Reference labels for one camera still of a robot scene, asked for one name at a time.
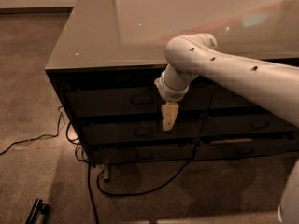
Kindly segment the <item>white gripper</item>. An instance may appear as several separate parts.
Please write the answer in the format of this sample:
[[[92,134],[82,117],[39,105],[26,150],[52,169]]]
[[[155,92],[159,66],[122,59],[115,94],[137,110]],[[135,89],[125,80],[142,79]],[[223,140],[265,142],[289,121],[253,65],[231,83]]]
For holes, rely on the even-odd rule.
[[[163,100],[162,105],[162,124],[164,131],[170,131],[176,122],[179,105],[189,90],[190,84],[197,78],[197,75],[181,72],[170,64],[165,68],[161,75],[155,79],[158,92]]]

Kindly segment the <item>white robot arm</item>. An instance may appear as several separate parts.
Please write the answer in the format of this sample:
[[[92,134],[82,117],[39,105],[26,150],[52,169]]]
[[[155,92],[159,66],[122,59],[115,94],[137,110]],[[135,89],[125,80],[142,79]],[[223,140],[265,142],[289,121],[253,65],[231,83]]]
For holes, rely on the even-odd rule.
[[[299,68],[217,51],[211,34],[180,35],[165,47],[167,67],[155,80],[162,105],[163,129],[173,128],[178,102],[202,76],[299,128]]]

